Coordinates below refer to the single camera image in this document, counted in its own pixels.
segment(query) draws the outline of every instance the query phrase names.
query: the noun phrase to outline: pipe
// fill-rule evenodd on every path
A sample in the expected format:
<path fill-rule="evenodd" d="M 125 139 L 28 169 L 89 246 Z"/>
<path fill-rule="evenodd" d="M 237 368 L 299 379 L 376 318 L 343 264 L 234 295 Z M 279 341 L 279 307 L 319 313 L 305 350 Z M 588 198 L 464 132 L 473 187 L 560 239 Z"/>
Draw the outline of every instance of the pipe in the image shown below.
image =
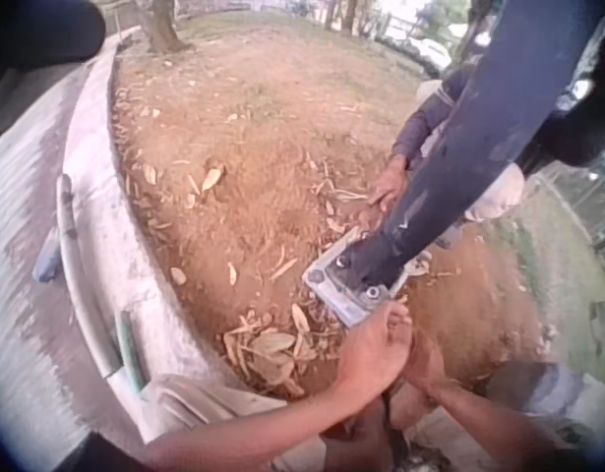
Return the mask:
<path fill-rule="evenodd" d="M 57 225 L 64 275 L 75 316 L 98 371 L 107 379 L 122 367 L 122 363 L 86 281 L 77 242 L 72 182 L 66 174 L 57 178 Z"/>

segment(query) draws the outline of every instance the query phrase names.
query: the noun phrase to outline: bolt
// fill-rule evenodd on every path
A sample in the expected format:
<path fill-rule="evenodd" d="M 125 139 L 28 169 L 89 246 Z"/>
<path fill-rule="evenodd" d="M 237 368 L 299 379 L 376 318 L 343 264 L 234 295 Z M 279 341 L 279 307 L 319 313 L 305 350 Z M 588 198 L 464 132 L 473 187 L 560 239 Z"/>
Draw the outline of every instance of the bolt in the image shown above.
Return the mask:
<path fill-rule="evenodd" d="M 379 290 L 379 287 L 368 287 L 365 294 L 370 300 L 376 300 L 381 296 L 381 290 Z"/>
<path fill-rule="evenodd" d="M 311 283 L 322 283 L 324 281 L 324 273 L 316 268 L 309 272 L 308 278 Z"/>
<path fill-rule="evenodd" d="M 347 268 L 350 265 L 350 261 L 346 256 L 338 256 L 334 263 L 339 268 Z"/>

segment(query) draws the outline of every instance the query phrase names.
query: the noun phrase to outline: concrete curb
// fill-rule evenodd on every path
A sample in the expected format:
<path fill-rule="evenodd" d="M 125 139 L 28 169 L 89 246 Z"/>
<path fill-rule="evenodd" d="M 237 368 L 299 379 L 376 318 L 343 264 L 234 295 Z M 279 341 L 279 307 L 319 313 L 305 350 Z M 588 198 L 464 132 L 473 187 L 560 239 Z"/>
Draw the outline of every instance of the concrete curb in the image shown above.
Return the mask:
<path fill-rule="evenodd" d="M 66 141 L 63 170 L 73 181 L 87 279 L 108 326 L 114 314 L 129 313 L 146 377 L 178 374 L 240 386 L 216 352 L 189 330 L 124 192 L 110 124 L 119 43 L 116 36 L 105 41 L 77 102 Z"/>

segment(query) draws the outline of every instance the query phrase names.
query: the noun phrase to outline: hand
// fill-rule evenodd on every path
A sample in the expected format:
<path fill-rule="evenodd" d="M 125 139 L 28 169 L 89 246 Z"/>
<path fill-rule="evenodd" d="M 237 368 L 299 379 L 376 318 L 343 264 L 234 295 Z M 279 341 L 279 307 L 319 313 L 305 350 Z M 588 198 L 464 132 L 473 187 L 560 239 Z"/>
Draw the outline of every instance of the hand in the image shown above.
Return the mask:
<path fill-rule="evenodd" d="M 409 312 L 396 302 L 383 304 L 348 332 L 334 387 L 368 404 L 398 377 L 410 347 Z"/>
<path fill-rule="evenodd" d="M 425 392 L 447 378 L 440 346 L 421 329 L 413 334 L 411 354 L 402 376 Z"/>
<path fill-rule="evenodd" d="M 396 199 L 407 188 L 407 173 L 405 170 L 407 158 L 397 154 L 388 163 L 372 184 L 368 205 L 378 205 L 383 213 L 392 208 Z"/>

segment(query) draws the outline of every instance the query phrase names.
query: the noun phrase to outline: white car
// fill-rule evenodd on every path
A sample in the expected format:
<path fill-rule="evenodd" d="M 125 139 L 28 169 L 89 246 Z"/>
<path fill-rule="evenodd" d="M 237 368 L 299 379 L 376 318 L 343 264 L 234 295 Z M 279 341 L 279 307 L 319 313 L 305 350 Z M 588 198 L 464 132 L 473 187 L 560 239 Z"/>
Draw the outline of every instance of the white car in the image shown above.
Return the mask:
<path fill-rule="evenodd" d="M 439 73 L 442 73 L 450 66 L 452 59 L 449 51 L 439 42 L 428 38 L 409 38 L 407 41 L 418 51 L 422 60 L 433 65 Z"/>

